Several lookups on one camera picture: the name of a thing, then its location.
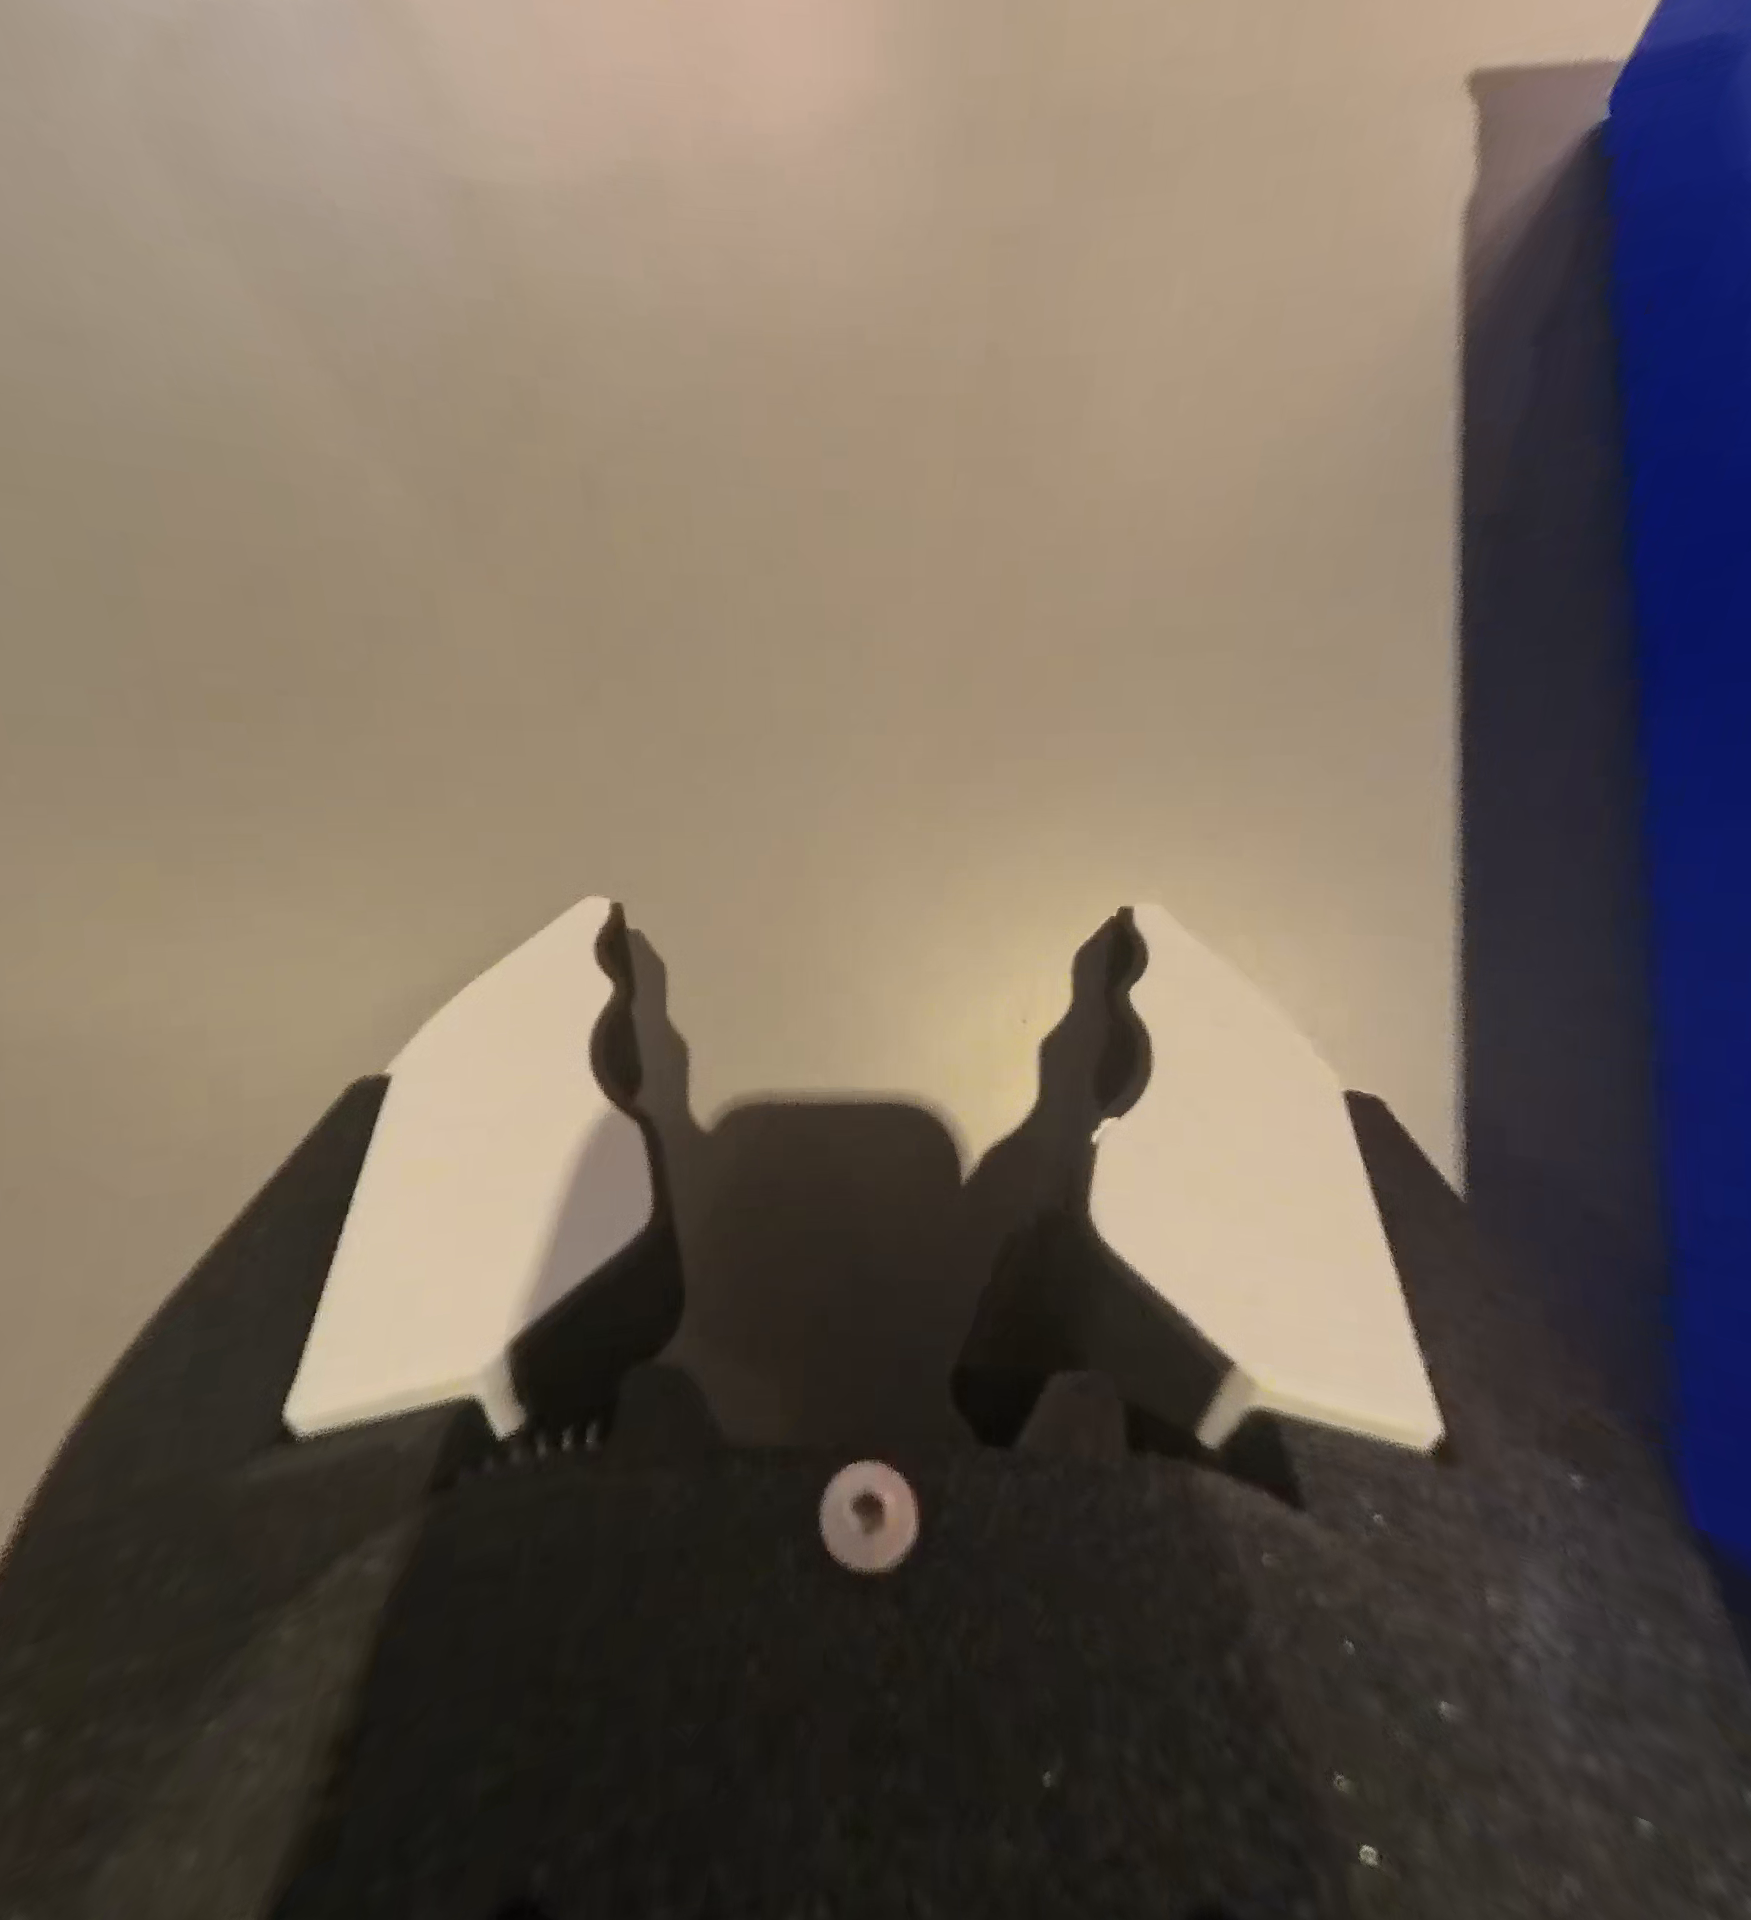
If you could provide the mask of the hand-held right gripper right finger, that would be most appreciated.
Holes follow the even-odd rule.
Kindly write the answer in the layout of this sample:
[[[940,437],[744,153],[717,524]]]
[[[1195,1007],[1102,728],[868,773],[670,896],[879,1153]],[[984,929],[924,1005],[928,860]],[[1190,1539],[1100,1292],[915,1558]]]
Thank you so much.
[[[991,1446],[1056,1379],[1144,1444],[1255,1421],[1438,1454],[1443,1419],[1347,1096],[1307,1034],[1158,904],[1118,909],[1089,1007],[1091,1116],[975,1305],[954,1401]]]

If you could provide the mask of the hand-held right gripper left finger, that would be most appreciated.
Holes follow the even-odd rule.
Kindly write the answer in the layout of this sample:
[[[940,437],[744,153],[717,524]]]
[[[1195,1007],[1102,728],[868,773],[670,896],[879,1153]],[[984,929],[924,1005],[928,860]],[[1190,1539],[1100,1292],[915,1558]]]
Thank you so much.
[[[442,1405],[602,1424],[681,1321],[620,905],[576,900],[401,1046],[286,1389],[317,1437]]]

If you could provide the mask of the blue plastic bin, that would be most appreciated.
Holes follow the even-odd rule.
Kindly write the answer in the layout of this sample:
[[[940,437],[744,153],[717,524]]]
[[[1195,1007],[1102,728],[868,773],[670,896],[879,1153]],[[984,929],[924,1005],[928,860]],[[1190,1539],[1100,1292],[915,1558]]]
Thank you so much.
[[[1467,1189],[1751,1668],[1751,4],[1469,90]]]

